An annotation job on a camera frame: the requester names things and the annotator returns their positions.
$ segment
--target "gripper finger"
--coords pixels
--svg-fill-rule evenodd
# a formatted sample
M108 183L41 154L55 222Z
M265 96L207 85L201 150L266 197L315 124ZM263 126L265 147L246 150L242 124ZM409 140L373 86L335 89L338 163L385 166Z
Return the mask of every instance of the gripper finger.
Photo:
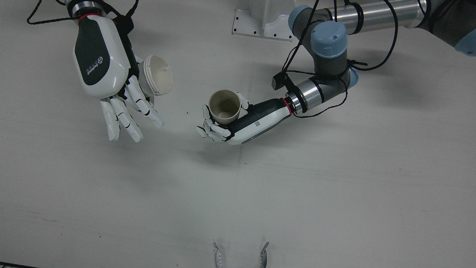
M208 105L204 104L202 106L202 110L203 110L203 118L205 120L211 120L211 114L210 114L210 109L208 108Z
M108 126L108 136L110 141L117 141L119 139L120 128L118 117L114 113L114 108L112 108L111 103L108 98L101 99L99 101L101 104L102 113L104 119L106 119L106 124Z
M140 131L139 126L136 124L132 116L130 116L129 112L127 111L126 105L117 95L112 96L109 101L111 102L111 105L117 114L119 122L127 130L127 133L129 133L129 135L135 142L140 141L144 136L142 136L142 132Z
M215 131L216 133L222 135L224 138L227 138L231 135L230 130L222 128L218 125L213 124L213 125L211 125L210 128L211 128L211 130Z
M238 98L239 98L239 100L240 100L240 102L241 102L241 108L243 108L243 109L245 109L245 110L248 109L248 106L249 106L249 101L248 101L248 99L245 98L245 97L243 97L243 95L241 95L240 92L236 92L236 94L238 95Z
M197 126L197 127L195 127L195 130L198 132L198 134L200 134L200 136L202 136L202 138L208 137L208 135L205 132L205 129L203 127Z
M129 78L129 84L126 86L126 91L129 91L132 100L136 103L140 112L143 113L157 128L164 125L164 121L159 116L158 112L146 100L139 82L135 76Z
M126 103L127 107L132 107L136 111L140 111L139 107L137 107L136 103L132 100L132 97L130 96L130 93L128 90L124 91L124 96L126 96L126 99L124 102Z

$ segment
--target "blue joint cap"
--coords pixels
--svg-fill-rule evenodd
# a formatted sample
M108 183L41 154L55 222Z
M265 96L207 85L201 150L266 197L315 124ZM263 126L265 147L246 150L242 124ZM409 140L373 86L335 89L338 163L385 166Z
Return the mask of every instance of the blue joint cap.
M301 13L301 11L305 9L310 9L310 8L311 8L310 6L302 5L302 6L296 7L295 9L293 9L293 11L291 11L291 14L289 15L289 18L288 18L288 26L291 32L293 32L294 21L298 17L299 13Z
M352 67L349 68L349 73L350 73L350 82L349 82L349 88L355 86L358 82L358 74L356 70Z
M311 32L311 48L325 59L334 59L347 50L346 27L337 21L325 21Z
M455 46L456 51L468 56L476 56L476 29L465 35Z

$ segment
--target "red ring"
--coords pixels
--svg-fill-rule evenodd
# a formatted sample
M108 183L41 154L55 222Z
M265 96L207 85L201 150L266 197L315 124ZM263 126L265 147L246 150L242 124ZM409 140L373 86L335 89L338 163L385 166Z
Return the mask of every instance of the red ring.
M85 17L87 17L87 16L91 16L91 15L100 16L100 17L101 17L101 15L96 14L96 13L88 13L88 14L86 14L86 15L82 15L81 18L79 18L78 24L79 24L79 22L80 22L83 18L85 18Z
M286 104L286 106L288 107L288 109L289 109L289 114L293 114L293 113L291 112L291 107L289 106L288 102L287 102L284 98L281 98L281 100L283 100L284 103Z

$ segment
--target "black cable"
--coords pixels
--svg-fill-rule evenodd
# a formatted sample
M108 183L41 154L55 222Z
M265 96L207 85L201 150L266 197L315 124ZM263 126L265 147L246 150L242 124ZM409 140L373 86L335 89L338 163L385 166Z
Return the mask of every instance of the black cable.
M337 0L334 0L334 20L337 22Z
M299 115L297 115L297 114L296 114L296 112L294 112L294 113L293 113L293 115L294 115L295 117L297 117L297 118L310 118L310 117L316 117L316 116L318 116L318 115L322 114L323 112L325 112L325 111L327 111L327 110L329 110L329 109L336 108L336 107L339 107L339 106L343 105L343 104L346 102L346 100L347 100L347 96L348 96L348 87L347 87L346 83L344 82L344 80L342 80L342 79L340 79L340 78L338 78L338 80L339 80L339 81L341 81L341 82L344 84L344 87L346 88L346 91L345 91L345 93L346 93L346 96L344 97L344 99L342 100L342 102L341 102L341 103L339 103L339 104L337 104L337 105L334 105L334 106L327 107L326 109L324 109L323 111L320 111L320 112L319 112L319 113L317 113L317 114L299 116Z
M306 27L304 28L304 30L301 33L301 37L299 38L299 42L297 43L297 46L295 47L295 50L294 50L291 58L289 59L289 61L287 63L286 62L284 63L285 66L283 67L282 71L286 71L289 68L289 65L293 61L294 56L298 52L299 47L302 45L302 41L304 40L304 36L306 35L307 30L308 30L309 26L311 25L312 17L314 16L314 12L316 11L316 7L317 7L318 3L319 3L319 0L316 0L316 2L314 3L314 7L312 8L311 14L309 15L309 20L307 21Z
M393 20L394 20L394 23L395 23L395 32L394 32L394 36L393 36L392 46L390 47L390 50L388 51L387 56L385 57L385 59L381 63L379 63L379 64L377 64L373 67L369 67L369 68L358 67L358 66L355 65L355 63L351 63L352 61L350 61L350 66L353 67L356 70L371 71L371 70L375 70L377 68L380 68L382 65L384 65L387 62L387 60L390 58L390 55L392 55L393 49L395 48L395 44L397 42L397 35L398 35L398 17L397 17L397 13L395 12L395 9L393 8L392 4L390 4L390 2L388 0L383 0L383 1L385 2L385 4L387 4L388 8L392 12Z
M426 10L423 10L423 6L421 4L421 0L417 0L418 1L418 6L420 7L420 10L423 14L423 19L422 21L416 26L416 28L420 27L421 25L423 25L423 23L425 23L429 17L430 17L430 13L431 13L431 1L426 1Z
M139 4L139 0L136 0L132 8L130 8L130 10L127 12L126 17L129 17L129 18L132 17L132 14L134 14L134 12L136 11L138 4Z
M69 20L74 20L74 19L76 19L76 18L67 17L67 18L61 18L61 19L53 19L53 20L46 20L46 21L35 21L35 22L31 22L30 20L31 20L31 18L33 17L33 15L35 15L36 11L38 10L38 7L40 7L41 1L42 1L42 0L38 0L38 4L36 4L35 9L33 9L33 12L32 12L32 13L30 14L30 16L27 18L27 23L28 23L28 24L36 25L36 24L44 24L44 23L49 23L49 22L69 21Z

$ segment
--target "beige cup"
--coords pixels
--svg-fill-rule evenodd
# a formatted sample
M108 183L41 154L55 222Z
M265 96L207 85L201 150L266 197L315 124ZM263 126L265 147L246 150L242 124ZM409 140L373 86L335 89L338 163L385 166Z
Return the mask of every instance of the beige cup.
M212 94L208 106L215 121L229 124L238 118L241 102L235 92L222 89Z

